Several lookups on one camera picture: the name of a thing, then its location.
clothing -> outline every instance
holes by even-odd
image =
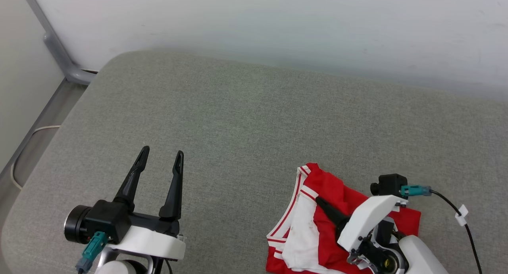
[[[346,262],[348,252],[338,247],[335,226],[315,198],[323,197],[344,214],[351,215],[367,197],[344,186],[343,182],[309,163],[297,169],[292,199],[279,223],[267,235],[267,272],[276,274],[362,274]],[[399,231],[418,234],[420,212],[401,209],[392,212]]]

red fabric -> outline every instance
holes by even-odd
[[[312,185],[320,197],[328,201],[342,213],[352,215],[353,211],[367,200],[367,196],[346,187],[344,183],[333,174],[325,172],[317,164],[307,164],[311,170],[304,185]],[[405,235],[418,235],[421,212],[400,208],[400,212],[392,211],[388,216],[393,218],[397,229]],[[355,265],[346,262],[348,252],[341,249],[335,239],[335,225],[328,219],[321,207],[316,207],[314,223],[319,231],[319,264],[328,268],[339,270],[348,274],[369,273],[363,272]]]

white stripe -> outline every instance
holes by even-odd
[[[281,260],[283,260],[283,255],[282,255],[281,253],[279,253],[279,252],[275,252],[275,253],[273,254],[273,256],[274,256],[275,258],[277,258],[277,259],[281,259]]]
[[[281,243],[281,245],[279,245],[279,247],[276,247],[275,250],[283,252],[284,251],[284,247],[285,247],[285,243]]]
[[[279,243],[277,241],[270,241],[268,240],[268,246],[269,247],[275,247],[275,248],[284,248],[284,243]]]
[[[301,168],[304,169],[307,172],[307,174],[310,174],[310,169],[309,167],[307,167],[307,165],[303,165]]]
[[[268,238],[268,239],[280,240],[280,241],[282,241],[282,243],[285,243],[286,240],[287,240],[287,238],[284,238],[284,237],[277,237],[277,238],[271,237],[271,238]]]
[[[310,196],[312,196],[312,198],[314,198],[314,199],[319,196],[318,193],[316,193],[313,189],[311,189],[310,187],[307,187],[306,185],[303,185],[301,190],[304,191],[305,193],[309,194]]]
[[[294,213],[294,211],[292,211],[291,214],[289,214],[286,218],[286,220],[284,220],[284,223],[283,223],[283,219],[284,217],[286,216],[286,214],[289,212],[289,209],[291,207],[291,204],[292,204],[292,201],[293,199],[298,195],[296,190],[298,189],[298,177],[300,176],[301,174],[301,179],[300,179],[300,187],[303,186],[303,181],[305,181],[305,178],[307,178],[307,175],[305,175],[305,173],[301,172],[301,170],[299,168],[297,168],[297,172],[296,172],[296,180],[294,182],[294,188],[293,188],[293,191],[292,191],[292,196],[291,196],[291,200],[289,202],[289,204],[287,205],[287,208],[283,214],[283,216],[281,217],[281,219],[279,220],[279,222],[275,225],[275,227],[266,235],[267,238],[275,238],[277,239],[278,237],[282,237],[284,236],[284,234],[287,232],[287,230],[289,229],[289,227],[291,226],[291,220],[292,220],[292,213]],[[283,225],[281,227],[279,227],[279,229],[277,230],[277,232],[275,232],[273,235],[272,233],[277,229],[277,227],[283,223]]]

white cable clip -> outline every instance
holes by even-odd
[[[455,213],[455,218],[459,222],[460,226],[464,226],[464,225],[466,225],[466,223],[468,223],[468,222],[466,222],[464,217],[469,213],[469,211],[468,211],[468,209],[466,209],[465,205],[462,205],[460,207],[459,211],[462,214],[462,216],[459,216],[459,214]]]

gray cushion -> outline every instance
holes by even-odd
[[[176,274],[262,273],[265,235],[283,214],[296,168],[318,162],[369,194],[400,173],[465,204],[485,273],[508,267],[508,106],[371,80],[170,52],[111,60],[71,111],[2,233],[15,273],[75,272],[83,245],[63,223],[78,204],[111,200],[151,147],[136,211],[157,214],[176,152],[185,152]],[[451,274],[474,273],[463,227],[437,197],[410,200],[421,239]]]

